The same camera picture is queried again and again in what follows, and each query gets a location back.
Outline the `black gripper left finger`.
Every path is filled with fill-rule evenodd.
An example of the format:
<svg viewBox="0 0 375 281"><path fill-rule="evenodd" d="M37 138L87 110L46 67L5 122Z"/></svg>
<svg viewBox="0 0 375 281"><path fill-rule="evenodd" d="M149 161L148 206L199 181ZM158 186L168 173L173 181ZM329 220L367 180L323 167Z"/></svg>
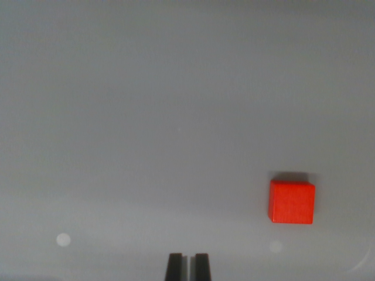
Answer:
<svg viewBox="0 0 375 281"><path fill-rule="evenodd" d="M170 253L164 281L187 281L188 257L182 253Z"/></svg>

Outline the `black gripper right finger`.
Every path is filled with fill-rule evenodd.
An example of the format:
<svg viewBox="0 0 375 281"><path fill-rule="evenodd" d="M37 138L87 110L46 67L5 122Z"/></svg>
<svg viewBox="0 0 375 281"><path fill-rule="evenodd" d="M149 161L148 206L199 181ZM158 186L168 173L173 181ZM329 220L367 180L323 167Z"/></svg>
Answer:
<svg viewBox="0 0 375 281"><path fill-rule="evenodd" d="M190 281L212 281L208 253L197 253L190 258Z"/></svg>

